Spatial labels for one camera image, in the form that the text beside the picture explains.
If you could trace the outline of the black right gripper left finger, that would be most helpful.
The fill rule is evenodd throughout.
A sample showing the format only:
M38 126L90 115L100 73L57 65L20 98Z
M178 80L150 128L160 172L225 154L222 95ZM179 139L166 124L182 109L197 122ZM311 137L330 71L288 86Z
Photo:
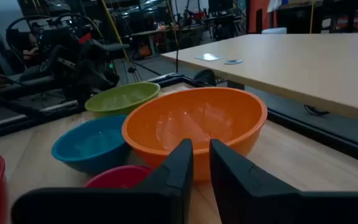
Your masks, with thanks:
M130 189L41 188L20 196L13 223L187 223L193 147L183 139L141 183Z

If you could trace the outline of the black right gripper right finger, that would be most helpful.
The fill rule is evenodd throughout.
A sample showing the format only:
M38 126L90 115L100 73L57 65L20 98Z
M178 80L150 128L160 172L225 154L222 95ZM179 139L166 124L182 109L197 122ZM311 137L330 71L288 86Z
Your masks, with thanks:
M209 160L223 223L358 223L358 192L298 190L218 139Z

